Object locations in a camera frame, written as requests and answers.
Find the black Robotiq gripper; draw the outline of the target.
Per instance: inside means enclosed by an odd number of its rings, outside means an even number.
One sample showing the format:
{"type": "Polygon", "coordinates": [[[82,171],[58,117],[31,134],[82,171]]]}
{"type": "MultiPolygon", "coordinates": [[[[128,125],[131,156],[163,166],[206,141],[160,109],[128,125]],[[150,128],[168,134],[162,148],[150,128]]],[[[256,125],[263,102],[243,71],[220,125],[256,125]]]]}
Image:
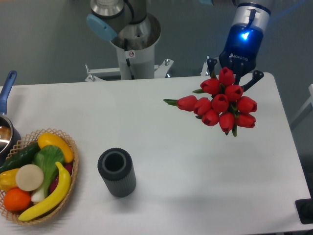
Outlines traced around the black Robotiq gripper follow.
{"type": "MultiPolygon", "coordinates": [[[[244,76],[256,67],[256,57],[263,39],[263,31],[257,27],[235,24],[230,28],[225,46],[219,55],[221,67],[228,68],[235,75],[244,76]]],[[[211,78],[216,78],[215,66],[218,60],[207,59],[207,67],[211,78]]],[[[264,73],[255,70],[252,79],[244,84],[243,92],[249,90],[264,77],[264,73]]]]}

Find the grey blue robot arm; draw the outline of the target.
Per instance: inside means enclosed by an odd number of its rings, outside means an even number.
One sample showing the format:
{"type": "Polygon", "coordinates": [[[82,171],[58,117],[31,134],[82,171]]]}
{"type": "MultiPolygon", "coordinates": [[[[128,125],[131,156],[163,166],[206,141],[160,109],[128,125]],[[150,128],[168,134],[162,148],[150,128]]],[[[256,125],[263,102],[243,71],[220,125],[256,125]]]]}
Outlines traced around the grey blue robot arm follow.
{"type": "MultiPolygon", "coordinates": [[[[247,91],[264,74],[255,69],[256,57],[266,30],[274,2],[271,0],[232,0],[236,14],[221,54],[207,58],[202,75],[227,67],[235,74],[235,83],[252,73],[243,85],[247,91]]],[[[170,59],[155,64],[155,45],[161,36],[161,26],[147,12],[144,0],[93,0],[87,24],[99,38],[109,41],[116,49],[119,74],[123,80],[166,78],[173,65],[170,59]]]]}

